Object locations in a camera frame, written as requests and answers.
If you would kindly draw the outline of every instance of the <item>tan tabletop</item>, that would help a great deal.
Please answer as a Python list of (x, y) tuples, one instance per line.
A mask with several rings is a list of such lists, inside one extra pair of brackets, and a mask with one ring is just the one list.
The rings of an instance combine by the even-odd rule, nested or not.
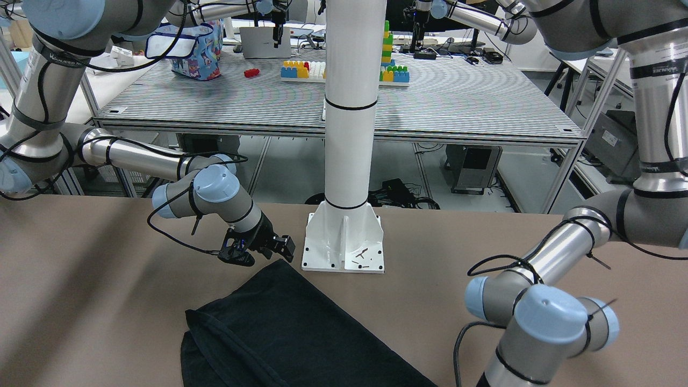
[[(300, 247), (312, 207), (263, 205)], [(181, 386), (184, 310), (231, 293), (269, 263), (242, 268), (189, 251), (150, 230), (149, 200), (42, 196), (0, 202), (0, 386)], [(557, 216), (378, 209), (387, 272), (301, 272), (440, 386), (453, 386), (452, 348), (475, 320), (466, 270), (496, 253), (522, 254)], [(226, 227), (208, 216), (155, 223), (208, 249)], [(669, 249), (659, 250), (677, 254)], [(688, 262), (666, 262), (621, 243), (599, 249), (559, 283), (574, 296), (618, 297), (621, 335), (568, 360), (552, 382), (573, 386), (688, 385)], [(300, 263), (300, 253), (294, 265)], [(501, 331), (469, 331), (464, 385), (474, 386)]]

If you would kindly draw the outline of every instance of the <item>silver laptop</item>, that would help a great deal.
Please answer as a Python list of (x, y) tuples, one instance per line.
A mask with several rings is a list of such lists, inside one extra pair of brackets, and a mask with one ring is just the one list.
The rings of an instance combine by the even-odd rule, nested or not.
[(272, 27), (241, 27), (241, 47), (244, 58), (290, 58), (292, 56), (292, 46), (289, 34), (289, 27), (284, 28), (282, 43), (275, 48), (272, 40)]

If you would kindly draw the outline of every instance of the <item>white pole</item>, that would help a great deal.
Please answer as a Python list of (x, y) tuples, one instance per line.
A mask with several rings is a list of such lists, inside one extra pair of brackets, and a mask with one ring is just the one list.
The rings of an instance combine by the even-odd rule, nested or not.
[(325, 197), (306, 228), (304, 270), (384, 272), (367, 203), (385, 0), (327, 2)]

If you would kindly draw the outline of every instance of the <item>floor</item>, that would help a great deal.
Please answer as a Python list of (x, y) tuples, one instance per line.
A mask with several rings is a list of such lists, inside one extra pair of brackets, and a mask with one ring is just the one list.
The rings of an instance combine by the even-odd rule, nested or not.
[[(552, 77), (549, 72), (527, 72), (526, 75), (541, 90)], [(590, 111), (595, 87), (594, 81), (588, 82), (579, 111), (574, 111), (572, 119), (579, 126), (585, 123), (583, 114)], [(555, 88), (550, 98), (559, 104), (561, 94), (562, 90)], [(617, 103), (623, 109), (632, 109), (632, 101), (612, 92), (607, 108), (614, 109)], [(249, 158), (247, 163), (239, 165), (239, 180), (257, 202), (304, 203), (310, 196), (325, 190), (322, 140), (242, 136), (239, 153)], [(498, 178), (495, 177), (491, 188), (482, 195), (468, 195), (451, 193), (451, 173), (444, 168), (446, 159), (443, 145), (375, 142), (370, 189), (379, 189), (385, 180), (400, 178), (417, 196), (433, 198), (441, 209), (534, 213), (540, 211), (559, 170), (550, 159), (549, 149), (505, 147)], [(117, 183), (106, 183), (100, 176), (90, 182), (82, 181), (87, 194), (122, 195)], [(144, 190), (144, 185), (137, 185), (139, 194)], [(583, 196), (568, 184), (554, 212), (564, 213), (582, 202)]]

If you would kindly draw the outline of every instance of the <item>black cloth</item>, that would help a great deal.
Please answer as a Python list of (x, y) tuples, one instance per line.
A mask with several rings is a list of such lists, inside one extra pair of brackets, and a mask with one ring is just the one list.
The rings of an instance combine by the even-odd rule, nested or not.
[(283, 260), (186, 321), (186, 387), (435, 386)]

